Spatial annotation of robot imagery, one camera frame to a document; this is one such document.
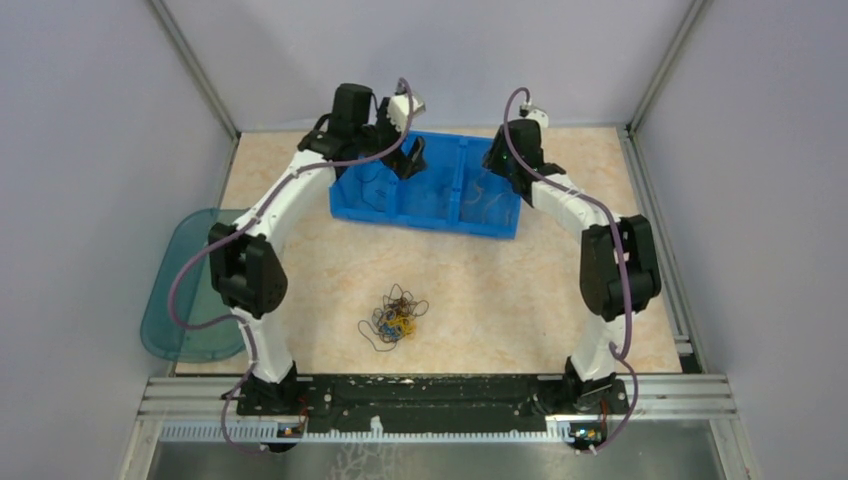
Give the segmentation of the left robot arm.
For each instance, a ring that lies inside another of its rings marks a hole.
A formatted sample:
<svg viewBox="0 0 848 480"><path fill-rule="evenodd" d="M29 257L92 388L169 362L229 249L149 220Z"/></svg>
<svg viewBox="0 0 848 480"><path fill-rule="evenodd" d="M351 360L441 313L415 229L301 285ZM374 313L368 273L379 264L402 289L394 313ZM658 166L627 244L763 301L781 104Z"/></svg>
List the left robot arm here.
<svg viewBox="0 0 848 480"><path fill-rule="evenodd" d="M380 102L367 86L339 85L330 112L300 140L273 186L235 222L210 228L211 284L238 321L249 352L248 371L234 390L239 414L302 411L296 363L273 317L288 290L281 260L286 238L310 205L354 167L379 162L399 180L425 170L423 139L402 148L425 109L404 78Z"/></svg>

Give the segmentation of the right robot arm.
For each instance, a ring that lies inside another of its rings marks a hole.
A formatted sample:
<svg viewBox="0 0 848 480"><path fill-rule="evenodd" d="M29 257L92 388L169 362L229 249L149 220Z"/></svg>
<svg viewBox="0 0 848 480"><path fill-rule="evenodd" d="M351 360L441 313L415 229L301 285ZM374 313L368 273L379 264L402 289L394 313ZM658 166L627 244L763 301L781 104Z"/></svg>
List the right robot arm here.
<svg viewBox="0 0 848 480"><path fill-rule="evenodd" d="M630 353L635 316L661 291L651 223L643 215L613 213L580 191L562 167L546 162L536 120L503 123L483 166L579 245L579 290L589 321L553 398L576 412L596 412L616 401L615 368Z"/></svg>

